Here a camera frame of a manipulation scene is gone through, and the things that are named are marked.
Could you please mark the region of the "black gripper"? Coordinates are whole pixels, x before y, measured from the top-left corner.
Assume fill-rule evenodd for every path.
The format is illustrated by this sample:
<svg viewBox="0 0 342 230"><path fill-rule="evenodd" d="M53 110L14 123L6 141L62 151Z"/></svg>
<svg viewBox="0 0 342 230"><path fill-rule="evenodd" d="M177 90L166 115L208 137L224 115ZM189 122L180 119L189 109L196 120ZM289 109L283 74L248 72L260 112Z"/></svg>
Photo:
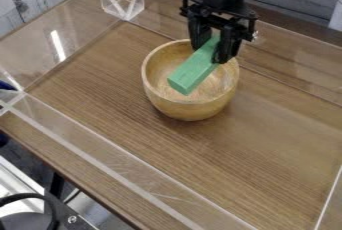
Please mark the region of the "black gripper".
<svg viewBox="0 0 342 230"><path fill-rule="evenodd" d="M182 0L180 15L188 19L193 50L208 41L213 29L220 31L212 62L225 64L236 56L241 40L253 38L257 16L244 0Z"/></svg>

